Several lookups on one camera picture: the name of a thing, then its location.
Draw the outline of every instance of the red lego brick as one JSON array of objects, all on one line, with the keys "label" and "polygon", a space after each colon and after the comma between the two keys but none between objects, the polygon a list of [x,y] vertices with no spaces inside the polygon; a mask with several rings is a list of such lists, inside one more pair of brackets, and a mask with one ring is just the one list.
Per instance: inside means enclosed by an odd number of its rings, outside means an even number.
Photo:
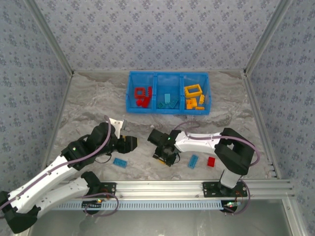
[{"label": "red lego brick", "polygon": [[148,95],[149,95],[149,97],[152,97],[152,87],[151,86],[148,87]]},{"label": "red lego brick", "polygon": [[145,97],[144,99],[143,99],[143,102],[142,102],[142,107],[143,108],[147,108],[148,107],[148,105],[149,105],[149,103],[150,103],[150,100],[151,100],[151,98],[150,97]]},{"label": "red lego brick", "polygon": [[136,101],[137,106],[140,107],[140,106],[142,105],[142,102],[143,102],[143,101],[142,101],[141,99],[138,99],[138,100]]},{"label": "red lego brick", "polygon": [[142,99],[145,98],[146,96],[146,89],[143,87],[135,87],[134,88],[134,98],[135,99]]},{"label": "red lego brick", "polygon": [[208,166],[214,167],[215,166],[215,161],[216,161],[215,158],[209,156],[209,158],[208,158]]}]

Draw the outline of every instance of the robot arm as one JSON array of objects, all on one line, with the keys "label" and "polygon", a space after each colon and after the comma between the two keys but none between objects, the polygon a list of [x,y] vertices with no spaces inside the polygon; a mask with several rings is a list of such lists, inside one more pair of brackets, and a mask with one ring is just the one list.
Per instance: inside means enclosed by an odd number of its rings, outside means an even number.
[{"label": "robot arm", "polygon": [[[96,126],[90,135],[71,142],[45,170],[25,185],[11,192],[0,192],[0,209],[14,233],[28,229],[37,218],[64,201],[84,196],[87,193],[99,192],[100,181],[92,172],[83,173],[80,178],[61,188],[54,189],[54,187],[85,166],[92,164],[99,155],[111,155],[114,151],[128,153],[137,147],[136,137],[120,135],[123,121],[113,119],[110,121],[110,138],[97,154],[83,161],[65,164],[89,155],[104,143],[109,130],[106,122]],[[30,185],[32,187],[21,195],[22,191]]]},{"label": "robot arm", "polygon": [[178,153],[185,151],[204,152],[218,157],[226,166],[218,187],[222,193],[228,193],[235,187],[241,176],[247,175],[254,150],[237,140],[212,139],[212,137],[220,136],[247,141],[231,128],[225,128],[223,132],[215,134],[188,134],[180,130],[172,130],[170,134],[166,134],[154,129],[148,141],[157,146],[153,157],[168,166],[174,164]]}]

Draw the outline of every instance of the blue plastic bin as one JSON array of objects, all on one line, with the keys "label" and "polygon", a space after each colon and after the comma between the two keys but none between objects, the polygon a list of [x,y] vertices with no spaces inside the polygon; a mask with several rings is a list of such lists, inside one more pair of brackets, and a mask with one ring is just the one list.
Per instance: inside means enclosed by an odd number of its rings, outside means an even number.
[{"label": "blue plastic bin", "polygon": [[[200,107],[205,110],[186,110],[184,87],[199,84],[205,101]],[[134,98],[136,87],[144,87],[148,95],[148,87],[152,86],[152,99],[147,108],[138,107]],[[171,102],[178,99],[174,108],[165,104],[165,94],[169,93]],[[131,71],[126,92],[126,110],[130,113],[208,115],[211,108],[211,92],[208,73],[195,72],[149,72]]]}]

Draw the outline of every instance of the white cable tray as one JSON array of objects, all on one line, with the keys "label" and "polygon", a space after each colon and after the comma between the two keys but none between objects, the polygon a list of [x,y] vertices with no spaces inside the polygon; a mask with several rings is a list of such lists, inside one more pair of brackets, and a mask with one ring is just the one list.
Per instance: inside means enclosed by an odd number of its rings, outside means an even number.
[{"label": "white cable tray", "polygon": [[[56,207],[54,210],[83,210],[82,201],[69,201]],[[116,201],[106,201],[101,204],[95,204],[87,210],[113,210],[116,207]],[[167,201],[167,200],[121,200],[118,210],[222,210],[220,200],[199,200],[199,201]]]}]

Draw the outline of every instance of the patterned wallpaper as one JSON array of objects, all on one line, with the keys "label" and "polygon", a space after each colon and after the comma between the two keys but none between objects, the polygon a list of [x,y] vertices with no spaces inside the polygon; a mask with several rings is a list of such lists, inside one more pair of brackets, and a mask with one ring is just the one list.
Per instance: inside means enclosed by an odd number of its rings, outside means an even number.
[{"label": "patterned wallpaper", "polygon": [[295,0],[251,79],[284,178],[315,235],[315,2]]},{"label": "patterned wallpaper", "polygon": [[0,9],[0,190],[12,190],[39,171],[68,78],[23,0]]},{"label": "patterned wallpaper", "polygon": [[72,69],[244,68],[279,0],[36,0]]}]

